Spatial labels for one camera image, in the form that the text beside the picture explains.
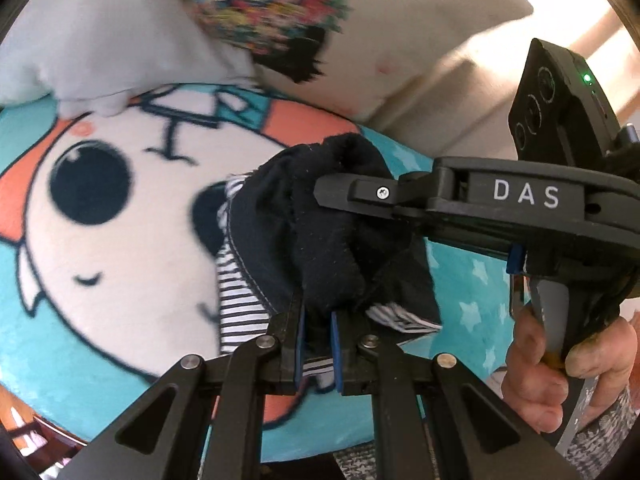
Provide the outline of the grey patterned sleeve forearm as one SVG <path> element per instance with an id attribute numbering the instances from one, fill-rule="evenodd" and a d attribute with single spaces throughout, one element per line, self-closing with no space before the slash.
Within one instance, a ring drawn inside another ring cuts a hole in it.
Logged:
<path id="1" fill-rule="evenodd" d="M 637 419 L 626 388 L 597 419 L 578 431 L 565 458 L 582 479 L 595 479 L 612 462 Z"/>

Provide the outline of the person's right hand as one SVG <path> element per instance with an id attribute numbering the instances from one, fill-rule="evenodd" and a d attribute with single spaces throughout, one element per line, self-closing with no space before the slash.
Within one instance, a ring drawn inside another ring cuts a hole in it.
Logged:
<path id="1" fill-rule="evenodd" d="M 629 384 L 638 338 L 629 322 L 616 318 L 570 350 L 563 367 L 551 363 L 546 347 L 546 333 L 532 311 L 518 309 L 501 391 L 504 402 L 540 434 L 560 428 L 570 378 L 598 381 L 580 426 L 610 408 Z"/>

